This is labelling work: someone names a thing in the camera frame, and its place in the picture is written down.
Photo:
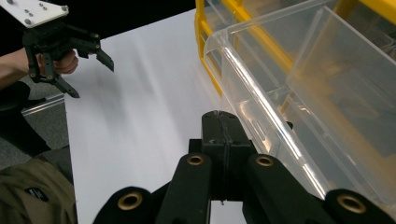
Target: gray carpet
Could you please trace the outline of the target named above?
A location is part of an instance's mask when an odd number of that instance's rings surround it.
[[[29,99],[40,99],[60,93],[54,86],[46,83],[34,83],[29,77],[25,77],[21,81],[27,83],[31,88]],[[52,149],[68,145],[64,104],[27,115],[25,118]],[[29,159],[29,156],[0,138],[0,170]]]

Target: table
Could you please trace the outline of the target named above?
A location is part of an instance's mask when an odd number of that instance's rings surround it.
[[[92,223],[109,197],[135,186],[152,192],[172,179],[201,116],[221,100],[198,58],[195,9],[102,40],[112,73],[79,59],[64,76],[78,222]],[[241,203],[212,203],[211,223],[246,223]]]

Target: dark background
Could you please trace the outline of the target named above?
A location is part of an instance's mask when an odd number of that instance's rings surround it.
[[[101,38],[117,35],[195,8],[195,0],[51,0],[68,6],[67,24],[97,33]],[[0,55],[22,48],[24,26],[0,7]]]

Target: person's arm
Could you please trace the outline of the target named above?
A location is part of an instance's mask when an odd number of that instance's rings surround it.
[[[37,61],[44,75],[44,65],[41,54]],[[70,50],[60,61],[54,61],[55,70],[58,74],[71,74],[78,66],[78,58],[73,50]],[[28,74],[29,66],[25,49],[19,49],[0,57],[0,90],[12,85]]]

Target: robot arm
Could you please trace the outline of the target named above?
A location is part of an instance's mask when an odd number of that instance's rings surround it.
[[[79,98],[78,92],[56,73],[53,60],[60,60],[70,49],[78,56],[88,58],[96,54],[99,62],[114,71],[111,58],[101,50],[100,36],[63,22],[69,13],[67,6],[57,6],[38,0],[0,0],[0,6],[22,23],[26,29],[23,45],[29,61],[29,77],[35,82],[46,82]],[[41,53],[45,60],[46,75],[40,74],[36,55]]]

